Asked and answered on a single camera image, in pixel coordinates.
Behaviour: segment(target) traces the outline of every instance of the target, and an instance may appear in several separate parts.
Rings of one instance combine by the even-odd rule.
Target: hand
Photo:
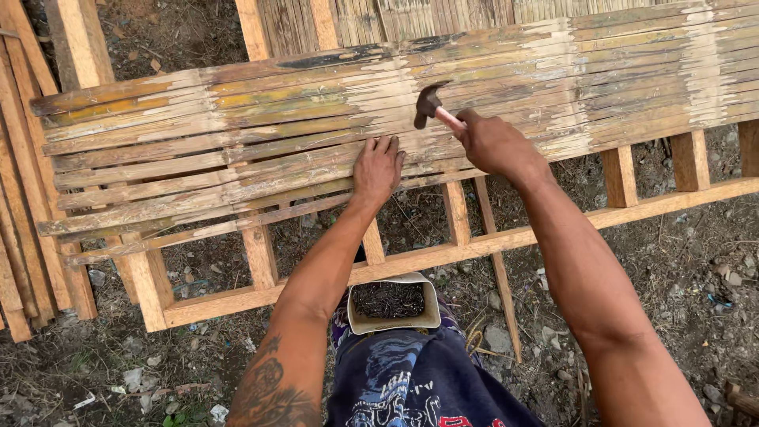
[[[368,206],[376,214],[401,181],[405,151],[398,151],[398,137],[368,138],[353,165],[351,203]]]
[[[457,138],[479,170],[505,176],[517,189],[553,180],[546,159],[511,123],[500,117],[484,119],[473,109],[463,109],[456,117],[468,127]]]

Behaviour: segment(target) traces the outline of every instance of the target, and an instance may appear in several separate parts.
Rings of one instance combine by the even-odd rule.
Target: pink hammer handle
[[[450,112],[447,112],[446,109],[442,107],[437,107],[435,109],[435,117],[438,118],[441,122],[445,123],[446,126],[451,128],[452,131],[455,133],[463,132],[467,130],[467,124],[462,122],[461,120],[454,117]]]

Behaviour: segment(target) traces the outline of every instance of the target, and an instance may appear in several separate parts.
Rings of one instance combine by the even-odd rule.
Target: tattoo
[[[276,357],[281,337],[269,338],[250,361],[232,402],[228,425],[306,427],[321,424],[313,403],[294,386],[280,386],[285,370]]]

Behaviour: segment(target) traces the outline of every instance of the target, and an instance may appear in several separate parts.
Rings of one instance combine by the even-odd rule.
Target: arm
[[[327,325],[361,238],[398,186],[404,158],[397,137],[367,140],[354,166],[353,196],[288,279],[235,393],[228,425],[321,425]]]
[[[604,422],[709,426],[709,420],[648,321],[609,246],[556,184],[548,162],[500,118],[459,118],[467,158],[505,176],[524,201],[546,262],[551,296],[582,348]]]

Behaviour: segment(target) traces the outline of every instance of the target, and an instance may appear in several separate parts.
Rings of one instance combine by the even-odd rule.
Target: hammer
[[[414,127],[424,129],[427,126],[427,117],[437,117],[452,131],[458,133],[467,129],[466,123],[454,117],[442,107],[442,102],[437,97],[437,90],[450,83],[450,80],[441,81],[425,87],[419,93],[417,100],[417,116],[414,118]]]

